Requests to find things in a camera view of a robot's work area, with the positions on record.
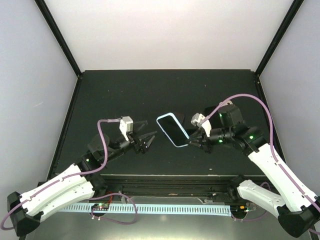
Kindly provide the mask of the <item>black case magenta rim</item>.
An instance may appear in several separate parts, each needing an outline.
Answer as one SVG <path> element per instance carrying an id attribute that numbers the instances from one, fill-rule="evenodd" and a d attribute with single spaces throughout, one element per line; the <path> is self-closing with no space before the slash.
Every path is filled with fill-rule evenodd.
<path id="1" fill-rule="evenodd" d="M 178 122 L 184 126 L 185 124 L 185 115 L 182 113 L 174 112 L 175 117 L 177 118 Z"/>

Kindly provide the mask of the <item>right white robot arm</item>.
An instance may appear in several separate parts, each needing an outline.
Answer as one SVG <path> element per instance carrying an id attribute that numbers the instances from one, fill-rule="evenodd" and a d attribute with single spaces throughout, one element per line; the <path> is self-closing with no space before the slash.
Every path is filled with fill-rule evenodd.
<path id="1" fill-rule="evenodd" d="M 277 190 L 274 193 L 244 176 L 233 179 L 227 189 L 234 202 L 251 201 L 275 216 L 281 227 L 298 238 L 320 220 L 320 197 L 305 186 L 267 142 L 258 127 L 249 127 L 240 109 L 234 104 L 218 109 L 221 128 L 212 128 L 201 113 L 196 113 L 191 124 L 198 127 L 188 140 L 206 153 L 218 144 L 231 144 L 248 157 Z"/>

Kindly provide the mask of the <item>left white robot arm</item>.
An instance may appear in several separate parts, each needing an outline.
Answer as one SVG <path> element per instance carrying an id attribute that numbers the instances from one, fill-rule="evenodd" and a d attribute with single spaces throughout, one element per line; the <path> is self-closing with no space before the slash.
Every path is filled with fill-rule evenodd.
<path id="1" fill-rule="evenodd" d="M 134 122 L 129 116 L 101 119 L 98 134 L 87 144 L 87 152 L 66 170 L 40 186 L 7 196 L 7 214 L 0 223 L 3 231 L 23 237 L 59 210 L 83 200 L 103 199 L 108 192 L 100 171 L 127 151 L 146 153 L 156 132 L 140 134 L 148 122 Z"/>

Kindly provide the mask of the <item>bare black phone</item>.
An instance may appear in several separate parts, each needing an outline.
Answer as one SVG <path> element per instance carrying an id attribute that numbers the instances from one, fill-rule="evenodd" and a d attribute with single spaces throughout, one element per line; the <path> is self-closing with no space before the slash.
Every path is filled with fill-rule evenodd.
<path id="1" fill-rule="evenodd" d="M 189 136 L 191 136 L 192 134 L 194 134 L 198 130 L 199 130 L 198 128 L 189 128 L 189 129 L 186 129 L 185 131 Z"/>

